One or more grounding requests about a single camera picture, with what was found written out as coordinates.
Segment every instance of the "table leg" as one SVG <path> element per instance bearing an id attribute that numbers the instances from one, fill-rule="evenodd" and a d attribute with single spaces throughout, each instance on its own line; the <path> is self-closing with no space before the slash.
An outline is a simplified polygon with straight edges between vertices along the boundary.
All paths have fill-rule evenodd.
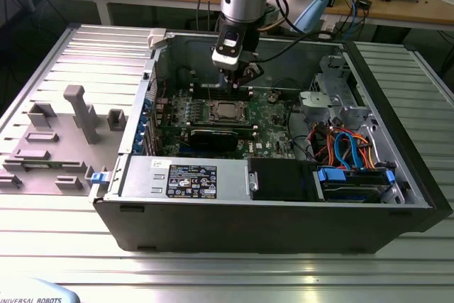
<path id="1" fill-rule="evenodd" d="M 112 25 L 112 17 L 109 12 L 109 7 L 105 1 L 97 1 L 96 7 L 98 8 L 99 19 L 101 20 L 101 25 L 110 26 Z"/>

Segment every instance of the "gray plastic part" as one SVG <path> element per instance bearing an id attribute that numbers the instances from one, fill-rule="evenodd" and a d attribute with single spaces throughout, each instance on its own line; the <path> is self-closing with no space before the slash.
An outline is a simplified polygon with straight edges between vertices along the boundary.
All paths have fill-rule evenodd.
<path id="1" fill-rule="evenodd" d="M 88 144 L 94 145 L 99 142 L 99 135 L 96 132 L 95 125 L 87 110 L 87 105 L 84 101 L 84 93 L 85 90 L 82 85 L 71 84 L 66 87 L 63 97 L 71 103 Z"/>
<path id="2" fill-rule="evenodd" d="M 18 189 L 22 184 L 19 178 L 12 174 L 0 175 L 0 188 L 16 188 Z"/>
<path id="3" fill-rule="evenodd" d="M 92 167 L 92 166 L 89 166 L 89 167 L 87 168 L 87 171 L 85 172 L 84 179 L 85 179 L 85 181 L 87 181 L 88 184 L 90 184 L 90 185 L 92 184 L 92 175 L 93 175 L 93 173 L 94 173 L 93 167 Z"/>
<path id="4" fill-rule="evenodd" d="M 6 159 L 1 166 L 8 172 L 26 172 L 27 169 L 22 166 L 22 160 Z"/>
<path id="5" fill-rule="evenodd" d="M 84 161 L 79 162 L 78 165 L 74 164 L 64 164 L 62 166 L 63 170 L 68 173 L 82 173 L 87 170 L 87 166 L 85 165 Z"/>
<path id="6" fill-rule="evenodd" d="M 47 117 L 55 117 L 55 112 L 53 111 L 49 103 L 35 103 L 27 113 L 31 123 L 37 129 L 49 128 L 49 121 Z"/>
<path id="7" fill-rule="evenodd" d="M 14 154 L 14 157 L 21 159 L 49 160 L 50 153 L 46 150 L 19 149 Z"/>
<path id="8" fill-rule="evenodd" d="M 107 123 L 111 131 L 124 131 L 126 127 L 125 113 L 121 109 L 111 109 L 107 114 Z"/>
<path id="9" fill-rule="evenodd" d="M 68 177 L 66 175 L 59 175 L 55 182 L 59 189 L 82 189 L 82 183 L 78 177 Z"/>
<path id="10" fill-rule="evenodd" d="M 0 174 L 11 173 L 17 175 L 23 183 L 20 188 L 22 194 L 86 196 L 92 187 L 90 182 L 91 174 L 89 179 L 85 181 L 88 168 L 82 172 L 66 173 L 62 168 L 63 165 L 79 165 L 83 161 L 87 167 L 91 166 L 96 172 L 100 172 L 103 166 L 106 166 L 109 170 L 114 168 L 123 131 L 111 131 L 107 124 L 107 115 L 99 115 L 96 132 L 101 137 L 101 140 L 96 145 L 89 145 L 82 130 L 75 127 L 72 119 L 73 115 L 57 114 L 56 117 L 48 118 L 52 128 L 47 128 L 45 132 L 56 133 L 60 138 L 58 143 L 28 142 L 25 137 L 29 133 L 36 132 L 36 128 L 30 125 L 11 156 L 5 159 L 5 169 L 0 170 Z M 19 149 L 47 150 L 50 153 L 50 159 L 21 160 L 13 158 L 12 155 Z M 59 190 L 55 186 L 55 180 L 58 175 L 78 176 L 84 188 L 79 191 L 68 190 L 67 192 Z M 0 187 L 1 193 L 15 194 L 17 189 Z"/>
<path id="11" fill-rule="evenodd" d="M 58 135 L 56 133 L 36 132 L 26 135 L 28 142 L 57 142 Z"/>
<path id="12" fill-rule="evenodd" d="M 99 122 L 99 117 L 98 117 L 98 115 L 96 115 L 96 112 L 94 110 L 93 104 L 89 104 L 87 106 L 87 110 L 88 110 L 88 116 L 92 120 L 93 125 L 95 127 L 97 127 L 98 126 L 98 122 Z M 81 128 L 80 124 L 79 124 L 79 120 L 77 119 L 77 116 L 74 115 L 72 118 L 74 119 L 74 123 L 76 124 L 76 127 Z"/>

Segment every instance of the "sticker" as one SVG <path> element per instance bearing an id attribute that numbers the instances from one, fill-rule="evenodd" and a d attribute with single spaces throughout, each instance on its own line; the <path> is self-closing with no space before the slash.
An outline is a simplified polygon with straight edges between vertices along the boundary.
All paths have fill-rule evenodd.
<path id="1" fill-rule="evenodd" d="M 216 166 L 171 165 L 166 195 L 169 198 L 215 199 L 218 177 Z"/>
<path id="2" fill-rule="evenodd" d="M 171 160 L 166 159 L 153 159 L 151 160 L 151 168 L 169 168 L 172 164 Z"/>

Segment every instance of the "yellow wire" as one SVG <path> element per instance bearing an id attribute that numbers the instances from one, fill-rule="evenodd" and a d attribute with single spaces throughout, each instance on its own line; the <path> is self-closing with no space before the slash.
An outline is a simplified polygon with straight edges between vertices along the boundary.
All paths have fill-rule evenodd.
<path id="1" fill-rule="evenodd" d="M 369 147 L 369 162 L 370 162 L 370 165 L 372 166 L 373 169 L 375 169 L 375 165 L 372 161 L 372 149 L 371 147 Z"/>

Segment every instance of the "blue cable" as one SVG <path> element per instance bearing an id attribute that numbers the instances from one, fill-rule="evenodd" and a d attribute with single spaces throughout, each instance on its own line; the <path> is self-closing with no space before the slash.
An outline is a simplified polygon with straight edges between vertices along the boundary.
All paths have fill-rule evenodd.
<path id="1" fill-rule="evenodd" d="M 343 38 L 343 41 L 346 41 L 347 38 L 350 36 L 353 27 L 355 26 L 355 20 L 356 20 L 356 5 L 354 0 L 350 0 L 352 3 L 352 10 L 353 10 L 353 19 L 352 19 L 352 25 L 350 28 L 347 30 L 347 33 L 345 34 L 345 37 Z"/>
<path id="2" fill-rule="evenodd" d="M 358 149 L 352 134 L 342 132 L 336 136 L 336 139 L 334 140 L 334 153 L 336 154 L 336 158 L 345 166 L 345 168 L 347 168 L 347 170 L 351 170 L 350 165 L 344 159 L 342 159 L 341 153 L 339 152 L 339 143 L 341 142 L 341 138 L 344 135 L 348 137 L 350 144 L 352 145 L 353 162 L 355 163 L 356 168 L 363 168 L 364 166 L 362 164 L 361 158 L 358 156 Z"/>

